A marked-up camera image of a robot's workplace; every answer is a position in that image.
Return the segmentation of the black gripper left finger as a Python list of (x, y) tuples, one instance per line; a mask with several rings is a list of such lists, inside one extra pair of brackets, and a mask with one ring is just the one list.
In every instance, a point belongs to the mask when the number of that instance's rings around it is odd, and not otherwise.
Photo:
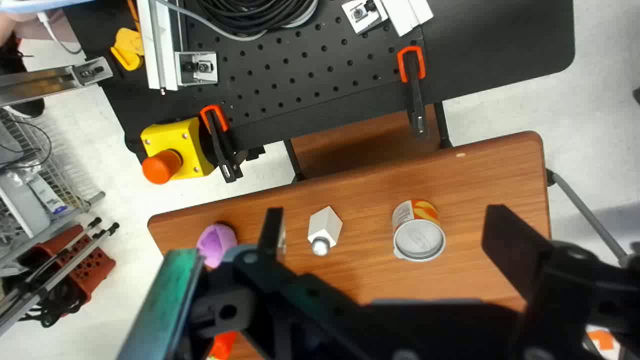
[(266, 258), (275, 260), (282, 252), (284, 241), (285, 241), (284, 210), (267, 207), (261, 230), (260, 230), (260, 238), (258, 238), (258, 252)]

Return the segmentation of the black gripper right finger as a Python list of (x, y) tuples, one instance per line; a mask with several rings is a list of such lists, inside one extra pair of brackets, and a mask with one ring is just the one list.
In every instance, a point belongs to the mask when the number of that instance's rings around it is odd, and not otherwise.
[(533, 295), (554, 246), (507, 205), (490, 203), (484, 216), (481, 249), (516, 290), (513, 295), (486, 300), (486, 306), (519, 311)]

